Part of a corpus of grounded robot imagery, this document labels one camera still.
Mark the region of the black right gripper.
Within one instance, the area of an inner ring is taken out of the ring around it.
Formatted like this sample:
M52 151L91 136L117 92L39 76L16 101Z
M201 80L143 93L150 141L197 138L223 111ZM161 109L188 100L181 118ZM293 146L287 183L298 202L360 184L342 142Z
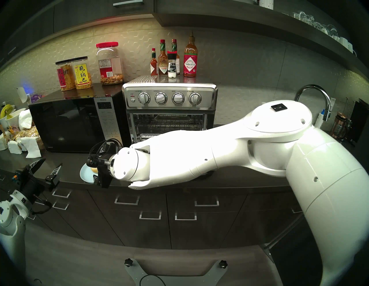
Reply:
M109 169L98 169L98 166L110 166L110 161L96 156L88 156L86 165L93 173L98 173L97 185L101 188L109 188L113 177Z

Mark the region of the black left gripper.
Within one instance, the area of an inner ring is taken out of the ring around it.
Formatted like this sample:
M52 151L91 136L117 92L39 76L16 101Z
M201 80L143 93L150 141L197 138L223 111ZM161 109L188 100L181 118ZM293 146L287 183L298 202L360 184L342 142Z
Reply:
M37 200L44 191L53 191L60 183L60 175L63 164L60 163L50 175L41 181L34 177L34 173L45 162L45 158L39 159L22 169L15 171L13 181L17 185L16 190L28 200Z

